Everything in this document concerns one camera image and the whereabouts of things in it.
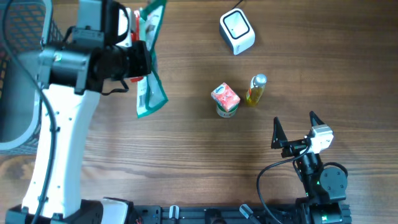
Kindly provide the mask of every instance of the food packet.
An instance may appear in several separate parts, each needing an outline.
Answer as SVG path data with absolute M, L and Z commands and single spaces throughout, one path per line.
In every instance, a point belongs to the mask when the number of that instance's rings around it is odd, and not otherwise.
M 211 92 L 211 97 L 226 111 L 231 111 L 241 101 L 240 97 L 226 83 Z
M 137 116 L 152 114 L 168 102 L 157 74 L 155 43 L 162 26 L 167 0 L 155 0 L 145 9 L 140 9 L 139 39 L 144 40 L 152 57 L 152 72 L 137 82 Z

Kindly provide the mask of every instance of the white device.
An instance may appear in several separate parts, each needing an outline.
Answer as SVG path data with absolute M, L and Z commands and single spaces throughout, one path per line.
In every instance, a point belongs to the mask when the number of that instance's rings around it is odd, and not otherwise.
M 253 28 L 241 9 L 232 9 L 221 16 L 220 34 L 234 55 L 251 47 L 256 38 Z
M 322 150 L 325 150 L 329 148 L 331 141 L 333 140 L 333 131 L 329 126 L 326 124 L 321 124 L 321 125 L 316 125 L 311 128 L 310 134 L 313 136 L 311 137 L 311 145 L 309 146 L 310 149 L 308 150 L 307 153 L 315 153 L 318 154 Z

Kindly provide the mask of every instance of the white plastic box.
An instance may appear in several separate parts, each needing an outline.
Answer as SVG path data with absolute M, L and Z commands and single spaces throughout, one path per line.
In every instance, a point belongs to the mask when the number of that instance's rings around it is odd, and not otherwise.
M 234 55 L 251 47 L 256 38 L 253 28 L 240 9 L 233 9 L 221 16 L 220 34 Z

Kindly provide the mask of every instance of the bottle cap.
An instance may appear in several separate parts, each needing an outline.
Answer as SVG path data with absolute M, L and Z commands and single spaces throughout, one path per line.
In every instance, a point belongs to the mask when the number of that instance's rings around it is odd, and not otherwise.
M 267 77 L 265 74 L 258 74 L 254 79 L 254 84 L 256 86 L 263 86 L 267 83 Z

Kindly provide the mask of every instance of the small carton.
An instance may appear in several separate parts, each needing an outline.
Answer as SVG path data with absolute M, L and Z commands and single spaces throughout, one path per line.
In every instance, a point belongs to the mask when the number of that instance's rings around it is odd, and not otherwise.
M 226 83 L 221 84 L 211 92 L 211 97 L 226 111 L 229 112 L 241 101 L 240 97 Z

